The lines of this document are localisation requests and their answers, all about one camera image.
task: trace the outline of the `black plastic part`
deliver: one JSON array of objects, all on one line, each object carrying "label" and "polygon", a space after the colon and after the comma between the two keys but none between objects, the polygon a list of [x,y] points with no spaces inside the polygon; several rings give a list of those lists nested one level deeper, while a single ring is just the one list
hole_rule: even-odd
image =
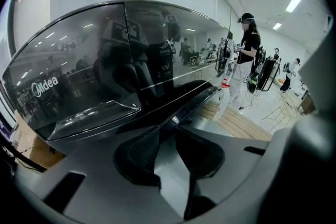
[{"label": "black plastic part", "polygon": [[155,126],[122,143],[114,153],[114,165],[133,184],[161,187],[160,177],[154,174],[159,147],[159,128]]},{"label": "black plastic part", "polygon": [[257,147],[254,147],[254,146],[247,146],[247,147],[244,148],[244,150],[247,151],[247,152],[251,152],[251,153],[254,153],[254,154],[261,155],[261,156],[263,156],[265,151],[266,151],[262,148],[257,148]]},{"label": "black plastic part", "polygon": [[63,180],[52,190],[45,198],[44,202],[52,209],[62,213],[72,196],[76,193],[80,184],[83,182],[85,175],[69,173]]},{"label": "black plastic part", "polygon": [[208,197],[201,195],[196,180],[190,177],[188,202],[184,211],[183,218],[185,220],[193,219],[206,213],[215,206],[216,204]]},{"label": "black plastic part", "polygon": [[224,151],[217,144],[188,130],[176,130],[176,149],[195,179],[212,177],[224,162]]}]

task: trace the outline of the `person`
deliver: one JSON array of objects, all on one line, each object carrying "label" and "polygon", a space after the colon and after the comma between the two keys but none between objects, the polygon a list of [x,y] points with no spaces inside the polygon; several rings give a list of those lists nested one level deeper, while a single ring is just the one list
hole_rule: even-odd
[{"label": "person", "polygon": [[189,55],[189,44],[188,39],[185,37],[183,40],[183,46],[182,46],[182,60],[183,64],[186,65],[188,62],[188,55]]},{"label": "person", "polygon": [[280,57],[279,48],[275,48],[275,54],[273,56],[273,59],[277,61],[279,57]]},{"label": "person", "polygon": [[300,59],[296,58],[294,62],[291,62],[289,64],[288,71],[286,74],[286,80],[284,84],[280,87],[280,91],[282,91],[283,93],[285,93],[289,89],[292,76],[294,75],[294,77],[296,77],[295,66],[298,65],[299,63]]},{"label": "person", "polygon": [[237,67],[229,83],[231,86],[229,88],[229,103],[232,103],[238,97],[241,84],[250,74],[257,50],[261,44],[260,34],[254,16],[251,13],[244,13],[238,22],[242,24],[244,35],[240,42],[240,48],[235,50],[235,52],[239,53],[239,56]]},{"label": "person", "polygon": [[206,61],[211,62],[211,56],[212,56],[212,52],[213,52],[213,44],[211,41],[211,38],[208,38],[208,41],[206,43],[206,50],[208,51],[208,56],[206,57]]}]

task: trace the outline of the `woman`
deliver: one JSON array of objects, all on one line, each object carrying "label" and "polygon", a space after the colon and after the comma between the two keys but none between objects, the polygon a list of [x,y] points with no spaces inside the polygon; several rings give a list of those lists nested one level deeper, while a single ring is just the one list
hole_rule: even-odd
[{"label": "woman", "polygon": [[254,16],[251,13],[244,13],[238,22],[242,24],[244,36],[240,43],[241,47],[236,49],[236,52],[239,52],[239,56],[236,71],[230,81],[229,103],[232,103],[238,97],[241,84],[251,72],[251,67],[261,43],[260,34]]}]

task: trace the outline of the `white floor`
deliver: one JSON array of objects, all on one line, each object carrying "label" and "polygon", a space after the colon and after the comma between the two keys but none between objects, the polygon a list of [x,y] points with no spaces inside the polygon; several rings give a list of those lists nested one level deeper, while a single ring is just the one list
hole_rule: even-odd
[{"label": "white floor", "polygon": [[[234,100],[231,106],[270,134],[274,134],[278,129],[292,127],[302,117],[296,109],[301,100],[295,97],[290,90],[281,94],[279,88],[272,84],[268,92],[257,91],[255,96],[251,93],[246,94],[246,92],[246,84],[243,83],[239,97]],[[286,115],[279,108],[281,107],[283,110],[284,104],[288,111],[288,113],[285,112]]]}]

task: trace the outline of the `wooden floor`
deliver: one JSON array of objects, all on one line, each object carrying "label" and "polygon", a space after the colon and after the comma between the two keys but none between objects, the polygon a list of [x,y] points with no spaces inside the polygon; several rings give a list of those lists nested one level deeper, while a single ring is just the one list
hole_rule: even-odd
[{"label": "wooden floor", "polygon": [[[198,112],[201,116],[212,120],[218,104],[208,102]],[[254,122],[250,121],[231,107],[227,107],[217,123],[228,133],[237,138],[270,141],[271,135]]]}]

